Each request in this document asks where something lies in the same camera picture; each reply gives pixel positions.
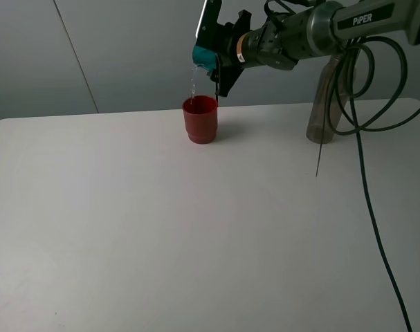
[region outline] white table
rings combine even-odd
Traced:
[[[316,179],[310,110],[220,109],[206,146],[179,110],[2,120],[0,332],[406,331],[355,138],[325,146]],[[363,143],[420,332],[420,118]]]

